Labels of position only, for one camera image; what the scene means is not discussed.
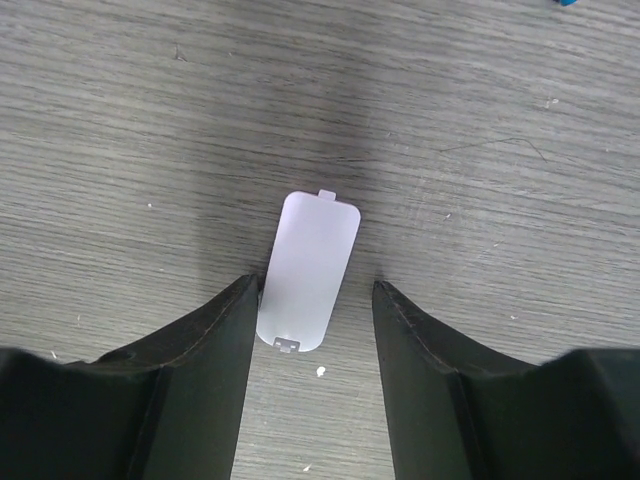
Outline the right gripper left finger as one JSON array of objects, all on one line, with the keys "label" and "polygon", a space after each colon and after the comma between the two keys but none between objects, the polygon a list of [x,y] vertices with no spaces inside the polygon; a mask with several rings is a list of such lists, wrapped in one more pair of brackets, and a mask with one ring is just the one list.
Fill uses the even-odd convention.
[{"label": "right gripper left finger", "polygon": [[227,479],[258,308],[255,276],[86,363],[1,352],[5,479]]}]

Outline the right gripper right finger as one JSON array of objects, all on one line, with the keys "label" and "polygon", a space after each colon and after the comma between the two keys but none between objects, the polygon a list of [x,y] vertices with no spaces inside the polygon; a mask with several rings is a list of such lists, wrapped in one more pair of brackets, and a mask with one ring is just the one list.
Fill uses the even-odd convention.
[{"label": "right gripper right finger", "polygon": [[635,479],[639,353],[541,365],[497,352],[378,281],[372,315],[399,479]]}]

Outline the white battery cover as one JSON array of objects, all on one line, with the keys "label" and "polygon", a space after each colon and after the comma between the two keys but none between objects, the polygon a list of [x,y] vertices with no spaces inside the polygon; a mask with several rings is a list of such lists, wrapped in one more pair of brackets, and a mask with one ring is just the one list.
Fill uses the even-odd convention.
[{"label": "white battery cover", "polygon": [[287,195],[258,310],[256,333],[264,343],[287,353],[322,344],[360,222],[359,209],[334,192]]}]

